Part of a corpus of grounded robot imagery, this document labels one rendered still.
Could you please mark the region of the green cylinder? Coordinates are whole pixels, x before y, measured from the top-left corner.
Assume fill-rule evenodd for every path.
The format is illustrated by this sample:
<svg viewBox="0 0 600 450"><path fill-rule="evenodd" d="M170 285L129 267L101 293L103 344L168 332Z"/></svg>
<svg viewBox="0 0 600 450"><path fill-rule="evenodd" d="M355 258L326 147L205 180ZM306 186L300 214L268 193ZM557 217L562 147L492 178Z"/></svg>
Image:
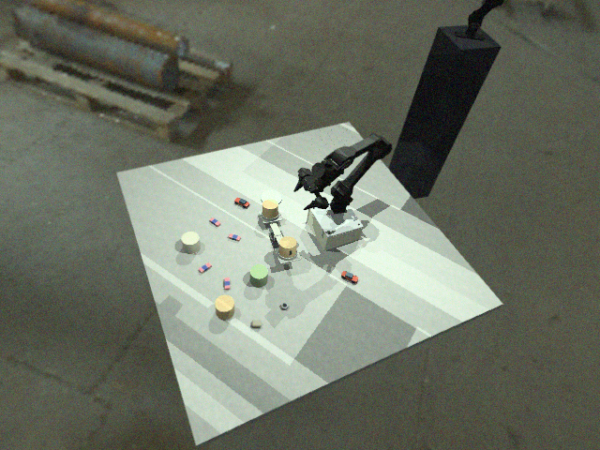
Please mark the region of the green cylinder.
<svg viewBox="0 0 600 450"><path fill-rule="evenodd" d="M255 264L250 269L250 283L261 288L267 283L268 270L263 264Z"/></svg>

